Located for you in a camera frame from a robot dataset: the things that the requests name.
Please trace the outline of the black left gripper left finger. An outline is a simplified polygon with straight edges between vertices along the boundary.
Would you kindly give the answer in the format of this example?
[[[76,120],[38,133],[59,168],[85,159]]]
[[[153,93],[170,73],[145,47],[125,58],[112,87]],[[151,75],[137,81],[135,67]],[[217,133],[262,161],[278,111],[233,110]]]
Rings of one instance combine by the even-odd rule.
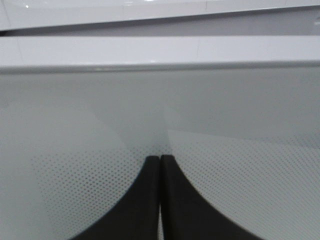
[[[160,158],[148,156],[128,191],[74,240],[157,240]]]

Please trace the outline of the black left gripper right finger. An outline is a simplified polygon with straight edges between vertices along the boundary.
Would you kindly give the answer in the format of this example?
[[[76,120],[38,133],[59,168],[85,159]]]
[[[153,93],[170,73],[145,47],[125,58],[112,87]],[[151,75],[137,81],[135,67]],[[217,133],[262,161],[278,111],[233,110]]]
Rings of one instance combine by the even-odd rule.
[[[192,186],[172,155],[162,155],[161,218],[166,240],[255,240],[211,206]]]

